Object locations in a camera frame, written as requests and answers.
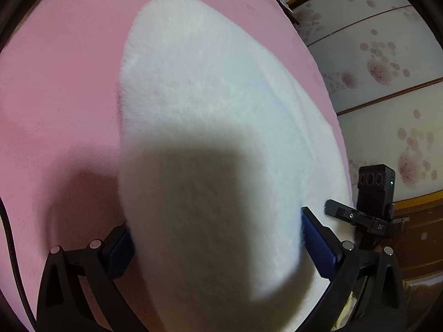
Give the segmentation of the white fuzzy cardigan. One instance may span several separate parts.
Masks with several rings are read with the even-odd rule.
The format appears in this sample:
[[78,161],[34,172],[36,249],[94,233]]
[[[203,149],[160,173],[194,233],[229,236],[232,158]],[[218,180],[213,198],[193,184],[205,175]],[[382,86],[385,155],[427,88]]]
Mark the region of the white fuzzy cardigan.
[[152,0],[119,77],[119,195],[167,331],[295,331],[327,282],[304,248],[309,207],[351,204],[344,157],[265,47],[199,0]]

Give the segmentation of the floral wardrobe door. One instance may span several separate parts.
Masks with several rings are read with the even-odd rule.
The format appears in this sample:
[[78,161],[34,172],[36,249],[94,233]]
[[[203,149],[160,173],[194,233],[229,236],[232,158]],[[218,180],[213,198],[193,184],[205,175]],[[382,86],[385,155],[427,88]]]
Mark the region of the floral wardrobe door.
[[337,114],[351,181],[396,173],[397,201],[442,189],[442,46],[412,0],[284,0]]

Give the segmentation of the dark wooden nightstand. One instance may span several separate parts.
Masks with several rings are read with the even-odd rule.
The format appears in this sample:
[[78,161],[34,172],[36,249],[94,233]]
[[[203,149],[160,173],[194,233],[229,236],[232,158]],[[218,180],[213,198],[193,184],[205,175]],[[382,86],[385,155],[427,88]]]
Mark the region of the dark wooden nightstand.
[[288,19],[291,21],[291,23],[293,25],[300,25],[300,22],[296,19],[295,13],[293,12],[293,10],[291,10],[289,5],[284,0],[276,0],[276,1],[278,2],[280,8],[283,10],[286,17],[288,17]]

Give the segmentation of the pink bed sheet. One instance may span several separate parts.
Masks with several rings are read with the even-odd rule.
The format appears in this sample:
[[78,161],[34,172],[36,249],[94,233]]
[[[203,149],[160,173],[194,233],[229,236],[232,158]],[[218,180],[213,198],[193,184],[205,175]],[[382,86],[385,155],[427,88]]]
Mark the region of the pink bed sheet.
[[[39,331],[90,331],[96,323],[88,304],[68,301],[59,281],[43,292],[37,284],[51,247],[60,246],[64,259],[128,223],[119,195],[119,77],[128,34],[151,1],[43,0],[1,53],[1,196]],[[199,1],[285,66],[332,127],[345,164],[324,80],[276,1]],[[167,331],[137,264],[122,284],[125,299],[142,325]]]

